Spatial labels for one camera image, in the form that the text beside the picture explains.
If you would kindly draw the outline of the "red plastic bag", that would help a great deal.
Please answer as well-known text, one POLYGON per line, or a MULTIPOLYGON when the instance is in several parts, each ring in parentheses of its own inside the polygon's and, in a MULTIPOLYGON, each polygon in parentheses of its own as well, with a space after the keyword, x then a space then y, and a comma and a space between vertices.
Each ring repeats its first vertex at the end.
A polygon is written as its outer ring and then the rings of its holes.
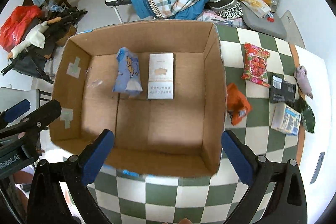
POLYGON ((42 16, 42 10, 36 6, 17 6, 1 27, 1 47, 10 52, 17 46, 30 23, 42 16))

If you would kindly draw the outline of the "black white striped cushion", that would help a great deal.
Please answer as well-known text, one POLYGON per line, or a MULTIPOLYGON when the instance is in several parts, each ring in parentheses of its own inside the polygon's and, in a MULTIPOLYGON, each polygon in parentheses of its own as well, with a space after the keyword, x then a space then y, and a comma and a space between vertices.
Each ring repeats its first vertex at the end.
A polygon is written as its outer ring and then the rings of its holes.
POLYGON ((209 0, 210 9, 221 18, 238 19, 243 16, 243 8, 238 0, 209 0))

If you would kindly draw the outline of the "blue white tissue pack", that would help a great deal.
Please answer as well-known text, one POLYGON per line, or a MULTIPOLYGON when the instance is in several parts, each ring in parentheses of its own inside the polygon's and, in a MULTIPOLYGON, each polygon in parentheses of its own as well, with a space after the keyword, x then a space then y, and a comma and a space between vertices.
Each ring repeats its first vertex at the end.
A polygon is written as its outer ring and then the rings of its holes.
POLYGON ((271 128, 286 135, 297 136, 301 124, 301 114, 285 104, 275 104, 271 128))

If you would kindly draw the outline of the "red snack bag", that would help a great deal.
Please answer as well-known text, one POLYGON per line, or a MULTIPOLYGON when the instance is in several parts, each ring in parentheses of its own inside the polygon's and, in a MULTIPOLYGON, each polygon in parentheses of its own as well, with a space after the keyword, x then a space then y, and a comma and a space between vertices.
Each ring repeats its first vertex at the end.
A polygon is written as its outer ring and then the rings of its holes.
POLYGON ((244 72, 241 78, 269 88, 266 65, 270 53, 250 43, 244 44, 244 50, 244 72))

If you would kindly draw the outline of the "purple cloth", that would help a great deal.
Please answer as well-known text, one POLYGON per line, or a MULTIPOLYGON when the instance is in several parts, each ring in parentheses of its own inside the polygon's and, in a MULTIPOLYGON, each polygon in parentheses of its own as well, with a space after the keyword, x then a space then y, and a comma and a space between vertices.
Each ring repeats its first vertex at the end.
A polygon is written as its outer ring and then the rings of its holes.
POLYGON ((307 77, 307 70, 304 66, 296 67, 294 71, 294 78, 296 79, 302 93, 313 99, 312 88, 307 77))

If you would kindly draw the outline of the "floral pink cloth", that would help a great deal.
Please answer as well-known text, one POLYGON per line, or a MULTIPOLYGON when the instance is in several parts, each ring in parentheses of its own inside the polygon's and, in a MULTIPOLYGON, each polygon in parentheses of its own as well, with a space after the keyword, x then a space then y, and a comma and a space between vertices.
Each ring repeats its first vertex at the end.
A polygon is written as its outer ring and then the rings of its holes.
POLYGON ((224 25, 236 28, 247 28, 244 24, 242 18, 237 19, 226 19, 218 16, 215 12, 211 10, 203 10, 202 13, 197 17, 198 21, 211 22, 218 25, 224 25))

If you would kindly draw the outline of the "white goose plush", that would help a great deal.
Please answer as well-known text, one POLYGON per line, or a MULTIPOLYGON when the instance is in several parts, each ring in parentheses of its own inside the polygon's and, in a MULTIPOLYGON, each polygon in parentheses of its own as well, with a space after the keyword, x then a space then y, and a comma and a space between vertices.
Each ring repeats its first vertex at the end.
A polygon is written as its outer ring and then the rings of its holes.
POLYGON ((61 17, 56 17, 55 19, 51 19, 48 21, 44 21, 36 26, 34 26, 29 33, 27 34, 26 38, 20 42, 17 46, 15 46, 11 52, 7 55, 7 58, 17 58, 18 55, 29 46, 33 45, 38 48, 45 47, 45 36, 44 32, 49 28, 50 24, 54 24, 60 22, 62 20, 61 17))

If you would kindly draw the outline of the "dark green snack bag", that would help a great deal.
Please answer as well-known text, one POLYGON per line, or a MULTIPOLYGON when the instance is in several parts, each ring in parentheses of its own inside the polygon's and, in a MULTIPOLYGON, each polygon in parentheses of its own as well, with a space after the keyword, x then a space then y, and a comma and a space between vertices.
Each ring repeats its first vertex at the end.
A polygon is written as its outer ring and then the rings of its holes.
POLYGON ((306 101, 299 97, 294 103, 294 110, 301 114, 301 121, 305 128, 305 131, 309 133, 314 133, 315 128, 315 116, 311 107, 306 103, 306 101))

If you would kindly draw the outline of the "orange snack bag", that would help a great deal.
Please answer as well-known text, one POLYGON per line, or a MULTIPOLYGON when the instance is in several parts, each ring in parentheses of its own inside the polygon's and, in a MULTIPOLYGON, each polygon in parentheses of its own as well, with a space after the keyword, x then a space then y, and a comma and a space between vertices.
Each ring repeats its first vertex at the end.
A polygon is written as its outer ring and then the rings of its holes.
POLYGON ((231 117, 231 124, 233 126, 239 124, 251 110, 252 106, 246 96, 234 83, 230 83, 227 86, 227 111, 231 117))

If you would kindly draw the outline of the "grey phone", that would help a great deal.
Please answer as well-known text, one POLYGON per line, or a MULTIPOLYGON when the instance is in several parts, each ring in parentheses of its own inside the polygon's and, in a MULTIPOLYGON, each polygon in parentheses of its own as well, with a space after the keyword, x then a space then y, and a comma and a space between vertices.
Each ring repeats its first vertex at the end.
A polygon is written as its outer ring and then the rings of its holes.
POLYGON ((315 166, 315 170, 314 170, 314 173, 313 173, 313 176, 311 178, 311 181, 310 181, 310 184, 313 184, 315 183, 318 175, 319 175, 319 171, 321 169, 321 166, 322 166, 322 163, 323 163, 323 159, 325 157, 325 152, 321 152, 319 154, 319 158, 318 158, 318 161, 317 161, 317 165, 315 166))

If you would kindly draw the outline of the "brown cardboard box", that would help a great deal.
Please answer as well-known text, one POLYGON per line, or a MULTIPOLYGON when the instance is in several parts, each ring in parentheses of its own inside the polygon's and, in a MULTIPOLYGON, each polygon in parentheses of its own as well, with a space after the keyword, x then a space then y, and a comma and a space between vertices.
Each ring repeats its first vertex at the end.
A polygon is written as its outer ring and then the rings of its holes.
POLYGON ((53 99, 62 115, 50 125, 54 144, 81 152, 103 130, 114 133, 106 163, 139 174, 202 177, 216 174, 226 117, 226 74, 217 28, 194 20, 124 23, 68 39, 56 73, 53 99), (113 91, 117 53, 139 59, 143 91, 113 91), (150 100, 149 57, 174 55, 173 98, 150 100))

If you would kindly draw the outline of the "black snack bag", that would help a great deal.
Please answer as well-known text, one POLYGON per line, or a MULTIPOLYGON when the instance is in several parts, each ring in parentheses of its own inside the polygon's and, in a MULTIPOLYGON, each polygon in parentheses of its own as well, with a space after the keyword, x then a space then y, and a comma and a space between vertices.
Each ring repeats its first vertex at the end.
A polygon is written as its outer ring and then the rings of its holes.
POLYGON ((284 102, 290 107, 294 106, 296 93, 296 84, 292 84, 272 74, 270 78, 269 100, 270 103, 284 102))

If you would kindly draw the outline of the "yellow food package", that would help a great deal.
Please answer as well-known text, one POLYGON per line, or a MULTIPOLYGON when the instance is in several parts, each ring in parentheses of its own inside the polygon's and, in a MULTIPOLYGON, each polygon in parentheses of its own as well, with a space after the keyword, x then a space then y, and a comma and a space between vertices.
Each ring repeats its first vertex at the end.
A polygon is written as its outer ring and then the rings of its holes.
POLYGON ((275 18, 270 7, 263 0, 239 0, 244 3, 258 18, 267 18, 268 21, 274 22, 275 18))

